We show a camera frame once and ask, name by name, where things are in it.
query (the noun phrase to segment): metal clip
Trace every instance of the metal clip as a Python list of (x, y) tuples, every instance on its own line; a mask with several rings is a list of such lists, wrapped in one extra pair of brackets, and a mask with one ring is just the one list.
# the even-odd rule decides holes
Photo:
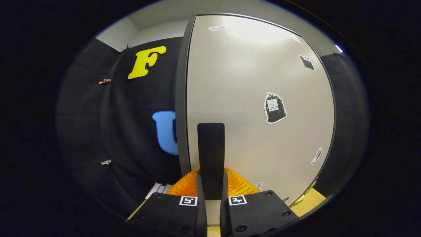
[(104, 83), (107, 83), (107, 82), (110, 82), (110, 81), (111, 81), (111, 79), (104, 79), (103, 81), (100, 81), (99, 83), (104, 84)]
[(101, 162), (101, 164), (102, 165), (109, 165), (111, 163), (111, 160), (106, 160), (106, 161), (103, 161), (103, 162)]

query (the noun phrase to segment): white ceiling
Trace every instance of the white ceiling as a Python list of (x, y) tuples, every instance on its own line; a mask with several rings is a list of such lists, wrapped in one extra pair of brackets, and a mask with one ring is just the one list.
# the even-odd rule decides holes
[(267, 20), (300, 34), (320, 55), (331, 54), (335, 43), (311, 23), (263, 0), (162, 0), (133, 12), (128, 18), (144, 29), (164, 23), (188, 20), (193, 14), (235, 13)]

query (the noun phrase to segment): trash bag sticker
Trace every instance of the trash bag sticker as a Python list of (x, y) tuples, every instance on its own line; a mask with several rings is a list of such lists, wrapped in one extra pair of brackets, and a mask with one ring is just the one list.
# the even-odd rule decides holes
[(274, 124), (287, 117), (282, 99), (274, 93), (268, 92), (264, 100), (266, 122)]
[(323, 149), (319, 148), (319, 150), (316, 153), (316, 157), (312, 160), (312, 164), (316, 164), (317, 162), (319, 162), (319, 157), (322, 154)]
[(313, 67), (313, 64), (312, 64), (312, 62), (310, 61), (310, 58), (309, 58), (309, 57), (306, 57), (306, 56), (301, 56), (301, 55), (299, 55), (299, 56), (300, 56), (301, 61), (303, 62), (304, 66), (305, 66), (306, 68), (310, 68), (311, 70), (315, 71), (315, 69), (314, 69), (314, 67)]

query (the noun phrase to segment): black sticker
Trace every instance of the black sticker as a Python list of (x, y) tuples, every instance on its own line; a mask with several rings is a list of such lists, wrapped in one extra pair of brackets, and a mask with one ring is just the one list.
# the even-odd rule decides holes
[(312, 62), (310, 61), (310, 58), (309, 58), (309, 57), (306, 57), (306, 56), (301, 56), (301, 55), (300, 55), (300, 58), (301, 58), (301, 61), (303, 62), (304, 66), (305, 66), (306, 68), (310, 68), (311, 70), (315, 71), (315, 70), (314, 70), (314, 67), (313, 67), (313, 64), (312, 64)]
[(266, 122), (274, 124), (287, 117), (282, 99), (274, 93), (268, 92), (264, 100)]

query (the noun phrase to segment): white label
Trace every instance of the white label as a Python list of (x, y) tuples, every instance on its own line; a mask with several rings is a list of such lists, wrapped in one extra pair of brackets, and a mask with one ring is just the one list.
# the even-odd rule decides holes
[(197, 197), (181, 196), (180, 206), (197, 206)]
[(269, 112), (279, 110), (278, 101), (276, 99), (267, 100), (267, 107), (269, 108)]
[(235, 197), (229, 197), (228, 198), (228, 201), (229, 201), (229, 205), (230, 206), (247, 204), (247, 201), (245, 200), (244, 195), (235, 196)]

